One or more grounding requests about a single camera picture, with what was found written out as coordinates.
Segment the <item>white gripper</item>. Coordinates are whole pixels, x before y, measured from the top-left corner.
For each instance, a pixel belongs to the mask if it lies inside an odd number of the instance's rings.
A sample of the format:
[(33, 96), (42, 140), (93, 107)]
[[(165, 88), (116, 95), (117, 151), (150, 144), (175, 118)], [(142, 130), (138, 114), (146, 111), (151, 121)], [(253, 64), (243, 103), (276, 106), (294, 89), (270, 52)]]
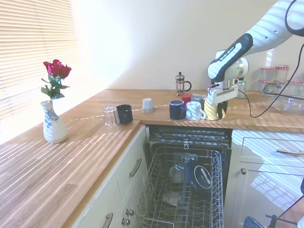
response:
[(222, 118), (226, 117), (228, 100), (235, 98), (238, 94), (238, 79), (225, 80), (213, 89), (213, 104), (221, 103)]

